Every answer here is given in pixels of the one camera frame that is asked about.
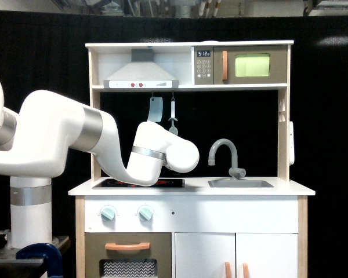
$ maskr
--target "white countertop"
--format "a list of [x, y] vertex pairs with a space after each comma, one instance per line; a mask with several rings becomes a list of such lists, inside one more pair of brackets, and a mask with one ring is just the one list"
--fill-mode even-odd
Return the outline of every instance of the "white countertop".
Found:
[[109, 188], [92, 189], [107, 178], [100, 178], [94, 182], [86, 181], [68, 192], [76, 196], [136, 196], [136, 195], [280, 195], [280, 196], [309, 196], [316, 193], [295, 181], [283, 181], [277, 177], [245, 177], [245, 180], [263, 180], [273, 185], [273, 188], [211, 188], [208, 181], [226, 180], [229, 177], [201, 177], [184, 178], [184, 188]]

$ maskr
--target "blue clamp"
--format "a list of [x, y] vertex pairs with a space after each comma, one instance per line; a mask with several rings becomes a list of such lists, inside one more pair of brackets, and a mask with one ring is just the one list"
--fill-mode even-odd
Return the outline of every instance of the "blue clamp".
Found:
[[16, 259], [43, 258], [49, 278], [63, 278], [62, 255], [49, 243], [35, 243], [19, 250]]

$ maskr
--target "microwave keypad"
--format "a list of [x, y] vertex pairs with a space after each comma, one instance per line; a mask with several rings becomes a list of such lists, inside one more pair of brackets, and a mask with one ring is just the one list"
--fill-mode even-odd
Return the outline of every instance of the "microwave keypad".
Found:
[[213, 49], [212, 47], [195, 47], [194, 61], [195, 85], [213, 84]]

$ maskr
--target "oven door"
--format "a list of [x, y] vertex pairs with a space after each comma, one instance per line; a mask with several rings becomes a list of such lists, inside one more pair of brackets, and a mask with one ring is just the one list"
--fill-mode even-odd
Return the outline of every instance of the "oven door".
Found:
[[214, 47], [213, 66], [217, 85], [287, 83], [287, 46]]
[[85, 233], [86, 278], [171, 278], [171, 242], [171, 233]]

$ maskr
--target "ceiling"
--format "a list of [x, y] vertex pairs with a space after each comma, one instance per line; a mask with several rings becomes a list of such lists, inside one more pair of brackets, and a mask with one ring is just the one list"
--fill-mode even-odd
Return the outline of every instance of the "ceiling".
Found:
[[321, 0], [0, 0], [0, 10], [140, 17], [348, 15], [348, 1]]

